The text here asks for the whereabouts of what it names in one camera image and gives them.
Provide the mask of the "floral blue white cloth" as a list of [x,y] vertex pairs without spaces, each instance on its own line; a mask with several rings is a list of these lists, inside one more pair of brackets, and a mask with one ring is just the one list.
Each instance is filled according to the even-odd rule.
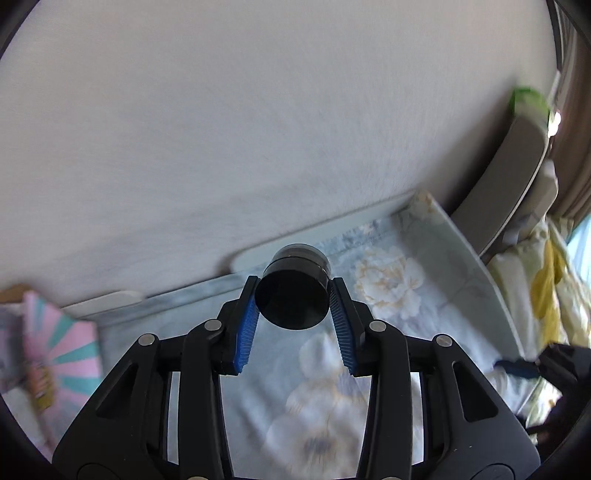
[[[517,330],[485,267],[430,196],[301,244],[325,254],[331,282],[344,280],[374,319],[419,339],[453,338],[514,414],[521,385],[495,363],[522,353]],[[140,336],[182,336],[217,318],[280,249],[271,246],[245,271],[96,314],[109,372]],[[221,376],[231,479],[358,479],[370,384],[342,361],[330,306],[307,330],[277,327],[259,312],[242,373]]]

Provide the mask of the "cardboard box pink teal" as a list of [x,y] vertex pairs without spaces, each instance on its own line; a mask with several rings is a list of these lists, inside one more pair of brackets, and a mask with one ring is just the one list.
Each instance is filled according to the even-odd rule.
[[28,286],[1,294],[1,399],[46,459],[102,379],[93,322]]

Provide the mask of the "yellow green bedding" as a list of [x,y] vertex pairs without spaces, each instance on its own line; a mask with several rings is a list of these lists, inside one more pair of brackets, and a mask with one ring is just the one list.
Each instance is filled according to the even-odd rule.
[[540,221],[524,240],[496,254],[488,270],[524,359],[537,359],[551,343],[590,346],[590,287],[570,261],[559,224]]

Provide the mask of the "grey chair back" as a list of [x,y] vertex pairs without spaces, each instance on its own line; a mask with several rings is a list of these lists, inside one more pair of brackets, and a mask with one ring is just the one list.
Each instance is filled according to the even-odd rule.
[[550,142],[553,110],[530,87],[511,96],[511,125],[482,176],[451,218],[478,255],[499,238],[537,176]]

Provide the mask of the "black round jar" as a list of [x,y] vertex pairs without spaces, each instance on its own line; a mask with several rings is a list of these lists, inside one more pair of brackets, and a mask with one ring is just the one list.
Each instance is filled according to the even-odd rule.
[[315,247],[290,244],[276,252],[256,286],[259,312],[277,327],[307,330],[329,311],[329,260]]

